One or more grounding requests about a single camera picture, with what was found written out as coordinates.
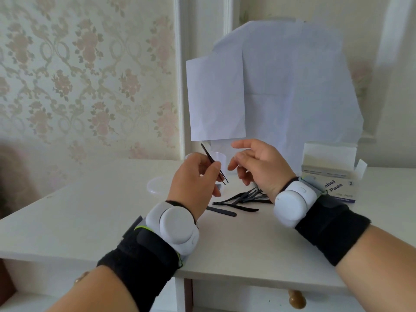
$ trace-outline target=white table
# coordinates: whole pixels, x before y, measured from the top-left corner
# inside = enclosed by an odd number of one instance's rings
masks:
[[[93,265],[160,200],[147,182],[173,174],[178,161],[118,160],[0,221],[0,258]],[[247,191],[236,175],[223,185],[226,199]],[[416,170],[368,168],[353,210],[416,245]],[[324,256],[295,230],[283,227],[272,205],[229,217],[205,211],[200,241],[180,278],[271,288],[347,293]]]

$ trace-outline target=cardboard box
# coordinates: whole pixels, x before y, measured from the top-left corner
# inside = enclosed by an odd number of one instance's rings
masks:
[[[314,176],[328,194],[346,203],[355,203],[367,164],[359,160],[352,143],[307,142],[303,149],[302,177]]]

